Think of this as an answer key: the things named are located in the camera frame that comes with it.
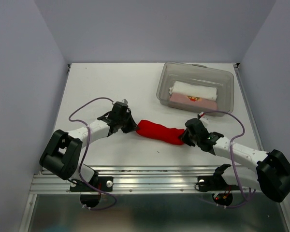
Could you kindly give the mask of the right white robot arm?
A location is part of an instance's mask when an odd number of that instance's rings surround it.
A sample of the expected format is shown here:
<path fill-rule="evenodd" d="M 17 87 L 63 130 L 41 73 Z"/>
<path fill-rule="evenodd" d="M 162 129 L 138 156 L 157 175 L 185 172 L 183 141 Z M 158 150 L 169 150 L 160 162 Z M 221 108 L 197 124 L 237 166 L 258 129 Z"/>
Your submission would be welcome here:
<path fill-rule="evenodd" d="M 199 118 L 185 123 L 180 140 L 197 146 L 203 152 L 227 158 L 232 164 L 223 164 L 212 175 L 200 176 L 196 189 L 200 192 L 223 191 L 227 187 L 243 187 L 261 191 L 270 200 L 280 203 L 290 193 L 290 163 L 278 150 L 255 150 L 232 142 L 223 134 L 208 132 Z"/>

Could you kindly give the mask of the clear plastic bin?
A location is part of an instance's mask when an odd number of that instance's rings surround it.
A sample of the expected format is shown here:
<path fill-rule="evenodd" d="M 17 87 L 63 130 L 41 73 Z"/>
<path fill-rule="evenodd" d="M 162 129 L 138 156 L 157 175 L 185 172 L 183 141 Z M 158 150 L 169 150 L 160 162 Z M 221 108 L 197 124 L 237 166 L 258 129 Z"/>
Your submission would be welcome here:
<path fill-rule="evenodd" d="M 233 112 L 234 75 L 196 64 L 166 62 L 156 93 L 162 105 L 194 112 Z"/>

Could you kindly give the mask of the red t-shirt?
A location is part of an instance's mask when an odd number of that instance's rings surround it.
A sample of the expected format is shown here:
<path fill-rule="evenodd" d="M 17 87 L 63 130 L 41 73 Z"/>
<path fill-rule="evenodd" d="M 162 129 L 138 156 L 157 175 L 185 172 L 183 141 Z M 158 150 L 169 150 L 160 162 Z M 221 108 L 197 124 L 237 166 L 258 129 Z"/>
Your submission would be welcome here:
<path fill-rule="evenodd" d="M 184 143 L 179 137 L 184 131 L 184 129 L 168 128 L 148 120 L 141 120 L 136 132 L 148 139 L 159 140 L 172 145 L 183 145 Z"/>

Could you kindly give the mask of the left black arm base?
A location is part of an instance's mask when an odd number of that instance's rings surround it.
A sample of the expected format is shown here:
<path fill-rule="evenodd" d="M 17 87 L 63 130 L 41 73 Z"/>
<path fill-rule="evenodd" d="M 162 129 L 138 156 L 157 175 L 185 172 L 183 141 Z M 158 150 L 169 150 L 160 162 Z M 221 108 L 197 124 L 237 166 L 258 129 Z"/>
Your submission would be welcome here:
<path fill-rule="evenodd" d="M 70 178 L 70 192 L 91 192 L 95 191 L 85 184 L 79 175 Z M 104 192 L 113 191 L 114 178 L 112 176 L 100 176 L 95 173 L 88 181 L 90 185 Z"/>

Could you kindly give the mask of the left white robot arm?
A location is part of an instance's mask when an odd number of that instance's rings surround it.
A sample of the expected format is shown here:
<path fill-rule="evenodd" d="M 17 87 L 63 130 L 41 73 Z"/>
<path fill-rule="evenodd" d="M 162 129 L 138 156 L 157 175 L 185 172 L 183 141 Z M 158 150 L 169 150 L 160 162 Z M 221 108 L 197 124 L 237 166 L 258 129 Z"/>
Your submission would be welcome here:
<path fill-rule="evenodd" d="M 107 138 L 118 130 L 123 133 L 136 131 L 126 100 L 113 103 L 111 111 L 90 124 L 76 130 L 53 132 L 39 164 L 63 180 L 78 180 L 86 190 L 94 190 L 98 184 L 98 172 L 80 161 L 81 150 L 88 150 L 91 143 Z"/>

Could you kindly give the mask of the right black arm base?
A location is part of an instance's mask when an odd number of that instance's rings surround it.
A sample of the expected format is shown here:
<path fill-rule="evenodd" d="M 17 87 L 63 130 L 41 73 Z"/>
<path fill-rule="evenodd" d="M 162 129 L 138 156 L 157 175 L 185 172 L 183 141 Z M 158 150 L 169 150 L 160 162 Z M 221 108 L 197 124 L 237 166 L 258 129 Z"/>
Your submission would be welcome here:
<path fill-rule="evenodd" d="M 198 176 L 198 181 L 194 186 L 195 189 L 200 192 L 225 191 L 229 190 L 229 187 L 231 187 L 231 190 L 239 190 L 237 182 L 229 185 L 223 179 L 222 175 L 226 174 L 226 171 L 231 171 L 232 174 L 234 173 L 230 164 L 223 164 L 217 167 L 212 175 Z"/>

